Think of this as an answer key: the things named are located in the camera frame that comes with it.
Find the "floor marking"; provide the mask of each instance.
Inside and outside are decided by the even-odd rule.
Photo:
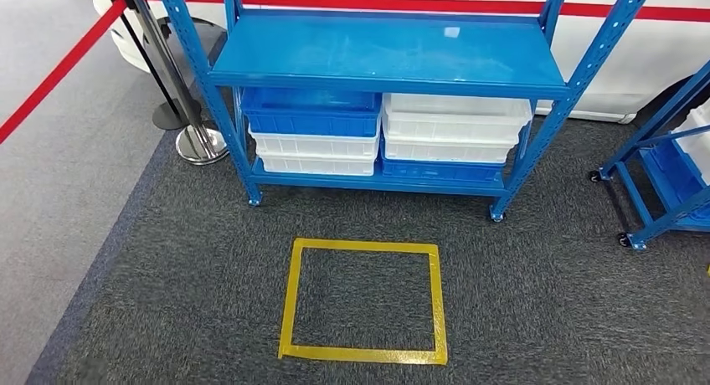
[[[293,323],[296,318],[296,295],[298,294],[298,280],[301,275],[301,254],[305,248],[427,254],[429,256],[431,307],[434,313],[434,350],[383,350],[292,345]],[[393,362],[403,364],[445,365],[449,357],[446,347],[446,327],[444,325],[444,299],[441,292],[439,247],[435,244],[296,238],[293,242],[293,250],[291,251],[291,267],[289,268],[289,279],[286,286],[284,317],[281,323],[281,337],[279,340],[279,358],[283,358],[283,356],[339,362]]]

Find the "shelf board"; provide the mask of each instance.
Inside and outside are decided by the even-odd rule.
[[[264,170],[264,163],[256,158],[252,166],[251,180],[259,184],[275,184],[300,187],[329,187],[357,190],[402,191],[409,193],[437,193],[455,195],[479,195],[500,197],[507,190],[498,173],[495,182],[466,182],[421,178],[396,178],[382,175],[381,162],[375,162],[372,176],[333,176],[321,174],[273,173]]]
[[[217,85],[562,99],[531,17],[244,10]]]
[[[651,149],[641,148],[639,150],[639,156],[641,157],[641,165],[646,171],[646,175],[651,181],[651,185],[656,190],[658,198],[661,199],[663,207],[666,211],[670,211],[673,208],[681,204],[681,200],[678,199],[676,190],[671,185],[670,180],[666,177],[666,174],[661,170],[658,162],[653,157]],[[693,231],[710,231],[710,219],[699,218],[697,216],[688,216],[682,219],[673,228],[674,230],[693,230]]]

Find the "blue cart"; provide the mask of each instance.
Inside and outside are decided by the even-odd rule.
[[[695,163],[678,146],[676,139],[710,131],[699,126],[687,131],[663,134],[666,123],[710,85],[710,61],[667,101],[599,170],[589,173],[592,182],[610,180],[617,173],[629,192],[644,227],[634,233],[620,233],[619,243],[646,249],[646,242],[667,230],[710,231],[710,187],[702,180]],[[654,219],[648,211],[626,163],[638,160],[666,210]]]
[[[261,203],[260,184],[478,195],[494,198],[491,218],[500,222],[645,0],[617,0],[568,82],[550,51],[564,0],[547,0],[535,17],[245,9],[241,0],[225,0],[228,37],[214,64],[185,0],[162,1],[249,204]],[[235,116],[218,86],[233,89]],[[533,110],[538,100],[554,103],[534,138],[530,124],[521,130],[504,180],[389,177],[381,161],[372,177],[322,176],[266,172],[258,157],[249,162],[238,102],[244,87],[519,98]]]

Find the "red stripe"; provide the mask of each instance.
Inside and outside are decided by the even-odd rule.
[[[224,0],[186,0],[194,3],[222,3]],[[449,13],[535,14],[543,2],[499,0],[242,0],[244,4],[304,8],[359,8],[366,10],[422,11]],[[562,15],[604,18],[607,4],[565,3]],[[710,23],[710,8],[646,6],[637,19]]]
[[[71,69],[74,68],[76,63],[81,60],[86,52],[91,49],[92,46],[99,40],[101,36],[111,27],[111,25],[116,21],[123,10],[126,9],[126,2],[124,0],[116,0],[111,7],[106,10],[106,13],[99,18],[94,24],[89,32],[87,32],[79,42],[74,45],[74,47],[67,53],[67,55],[62,59],[62,61],[57,64],[52,70],[47,78],[45,78],[36,90],[18,107],[18,109],[10,116],[10,118],[0,126],[0,144],[5,142],[10,134],[15,131],[16,128],[24,119],[32,113],[39,102],[41,102],[49,92],[51,92],[55,86],[69,73]]]

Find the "white plastic bin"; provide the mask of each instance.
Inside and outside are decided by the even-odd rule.
[[[430,141],[384,134],[384,155],[407,161],[505,163],[515,141]]]
[[[288,154],[261,154],[264,170],[280,173],[337,174],[372,176],[375,157],[318,157]]]
[[[252,132],[256,141],[256,153],[289,154],[292,156],[330,157],[371,157],[375,158],[379,146],[378,120],[377,135],[372,138],[362,136],[302,136],[294,134],[267,134]]]
[[[673,132],[688,131],[703,126],[710,126],[710,100],[691,110],[683,124]],[[702,174],[702,180],[710,185],[710,131],[695,136],[684,136],[677,141],[681,149],[695,162],[697,170]]]
[[[516,141],[532,118],[530,100],[389,94],[390,136],[453,141]]]

